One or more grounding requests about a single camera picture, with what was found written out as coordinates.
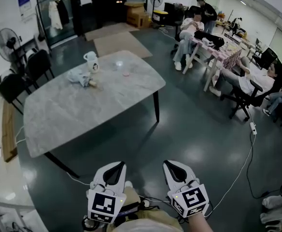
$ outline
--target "wooden board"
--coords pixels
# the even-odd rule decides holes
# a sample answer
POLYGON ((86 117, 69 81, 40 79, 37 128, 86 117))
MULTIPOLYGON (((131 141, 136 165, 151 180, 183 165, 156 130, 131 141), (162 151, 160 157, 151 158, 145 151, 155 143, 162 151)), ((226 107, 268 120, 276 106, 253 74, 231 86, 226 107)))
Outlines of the wooden board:
POLYGON ((14 137, 14 107, 4 101, 2 111, 1 150, 5 162, 9 162, 17 155, 14 137))

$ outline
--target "window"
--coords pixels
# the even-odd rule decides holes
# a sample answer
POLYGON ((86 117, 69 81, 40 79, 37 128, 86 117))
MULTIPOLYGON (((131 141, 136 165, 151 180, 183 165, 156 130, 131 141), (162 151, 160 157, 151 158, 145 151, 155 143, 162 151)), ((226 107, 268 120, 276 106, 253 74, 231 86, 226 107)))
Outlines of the window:
POLYGON ((270 48, 277 54, 282 62, 282 31, 277 28, 270 44, 270 48))

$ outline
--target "floor mat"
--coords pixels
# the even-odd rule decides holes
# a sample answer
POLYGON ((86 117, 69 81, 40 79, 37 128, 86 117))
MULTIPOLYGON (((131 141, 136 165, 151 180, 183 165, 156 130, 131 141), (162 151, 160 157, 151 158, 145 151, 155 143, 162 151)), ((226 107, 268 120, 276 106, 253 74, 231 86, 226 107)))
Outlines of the floor mat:
POLYGON ((95 39, 94 43, 99 57, 122 50, 128 50, 140 58, 152 56, 152 53, 129 32, 95 39))
POLYGON ((125 22, 117 23, 114 25, 106 26, 94 31, 87 32, 85 34, 86 40, 91 41, 94 39, 102 38, 105 36, 122 33, 122 32, 131 32, 131 31, 139 31, 139 29, 128 25, 125 22))

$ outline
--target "table with items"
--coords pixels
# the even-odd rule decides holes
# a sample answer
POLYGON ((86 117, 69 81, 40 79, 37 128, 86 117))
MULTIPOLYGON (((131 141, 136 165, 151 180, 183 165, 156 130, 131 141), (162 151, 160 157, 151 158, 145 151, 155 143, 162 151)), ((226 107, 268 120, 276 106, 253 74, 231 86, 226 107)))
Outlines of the table with items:
POLYGON ((215 74, 217 61, 221 62, 224 68, 231 69, 233 66, 235 66, 237 60, 240 58, 241 51, 242 51, 242 48, 239 45, 235 44, 232 40, 224 37, 223 35, 221 34, 213 34, 213 35, 224 39, 225 44, 221 46, 219 50, 215 50, 214 48, 207 46, 203 41, 193 36, 190 38, 190 40, 196 43, 197 45, 190 59, 186 63, 186 67, 183 71, 183 74, 187 72, 188 67, 192 63, 193 59, 199 62, 201 65, 205 66, 207 69, 209 69, 210 74, 208 76, 205 87, 203 89, 204 91, 207 91, 211 78, 215 74), (196 53, 199 49, 205 49, 207 52, 211 54, 211 56, 206 60, 201 60, 200 58, 196 56, 196 53), (209 66, 210 61, 213 59, 214 61, 213 61, 212 66, 209 66))
POLYGON ((87 73, 81 64, 54 78, 25 101, 24 132, 31 157, 47 156, 74 177, 75 172, 60 162, 51 150, 83 135, 124 112, 150 95, 154 97, 159 122, 158 91, 164 79, 143 59, 129 51, 98 58, 100 70, 93 74, 96 87, 71 83, 71 72, 87 73))

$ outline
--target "white shoe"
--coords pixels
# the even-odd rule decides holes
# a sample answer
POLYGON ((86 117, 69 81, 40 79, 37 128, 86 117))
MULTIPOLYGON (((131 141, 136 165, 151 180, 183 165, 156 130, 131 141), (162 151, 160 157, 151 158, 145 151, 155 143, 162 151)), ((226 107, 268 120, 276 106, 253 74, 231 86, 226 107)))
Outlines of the white shoe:
MULTIPOLYGON (((189 61, 189 59, 190 59, 190 55, 189 54, 186 54, 186 64, 187 64, 187 62, 189 61)), ((190 63, 190 65, 189 65, 189 69, 191 69, 193 67, 193 63, 190 63)))
POLYGON ((214 87, 212 86, 209 86, 209 90, 211 93, 213 93, 214 95, 216 95, 217 97, 220 97, 222 95, 222 92, 215 89, 214 87))
POLYGON ((181 63, 180 62, 174 62, 174 65, 175 65, 175 69, 177 71, 181 71, 182 70, 182 66, 181 66, 181 63))
POLYGON ((262 109, 262 112, 263 112, 265 115, 267 115, 267 116, 270 116, 270 115, 271 115, 270 111, 267 110, 267 109, 262 109))
POLYGON ((124 185, 124 187, 130 187, 130 188, 133 188, 133 185, 132 185, 132 183, 131 183, 131 181, 125 181, 125 185, 124 185))

